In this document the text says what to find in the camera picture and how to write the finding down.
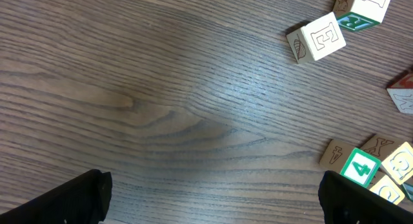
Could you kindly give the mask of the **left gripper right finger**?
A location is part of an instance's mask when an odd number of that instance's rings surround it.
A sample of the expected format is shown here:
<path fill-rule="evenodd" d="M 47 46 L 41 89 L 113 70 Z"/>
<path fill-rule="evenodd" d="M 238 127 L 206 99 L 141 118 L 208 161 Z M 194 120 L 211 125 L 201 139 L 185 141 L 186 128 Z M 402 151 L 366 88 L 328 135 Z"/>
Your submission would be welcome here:
<path fill-rule="evenodd" d="M 319 184 L 325 224 L 412 224 L 412 213 L 328 170 Z"/>

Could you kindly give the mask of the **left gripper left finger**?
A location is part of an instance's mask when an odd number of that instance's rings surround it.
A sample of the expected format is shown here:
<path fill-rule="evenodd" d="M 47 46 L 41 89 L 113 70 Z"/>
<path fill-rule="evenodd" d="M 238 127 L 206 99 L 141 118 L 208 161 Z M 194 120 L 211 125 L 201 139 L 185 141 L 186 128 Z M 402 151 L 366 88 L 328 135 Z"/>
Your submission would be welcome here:
<path fill-rule="evenodd" d="M 106 219 L 112 175 L 92 169 L 1 214 L 1 224 L 98 224 Z"/>

